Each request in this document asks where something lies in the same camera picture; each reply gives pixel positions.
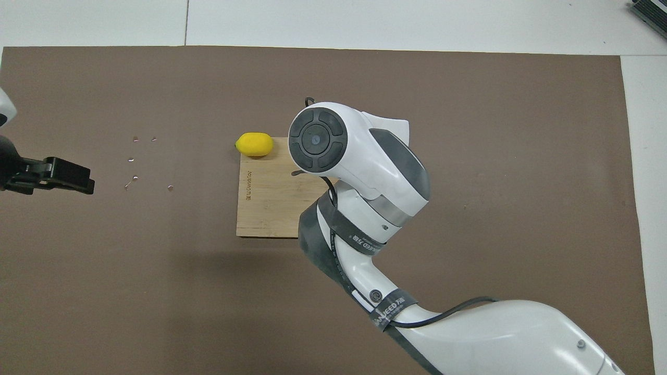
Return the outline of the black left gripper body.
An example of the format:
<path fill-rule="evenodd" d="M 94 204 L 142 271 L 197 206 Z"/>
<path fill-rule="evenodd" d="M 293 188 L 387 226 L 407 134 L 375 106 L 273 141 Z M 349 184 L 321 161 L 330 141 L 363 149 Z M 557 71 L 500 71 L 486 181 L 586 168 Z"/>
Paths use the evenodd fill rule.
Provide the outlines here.
<path fill-rule="evenodd" d="M 40 181 L 47 163 L 45 160 L 19 156 L 14 144 L 1 137 L 1 190 L 19 194 L 33 194 L 42 189 Z"/>

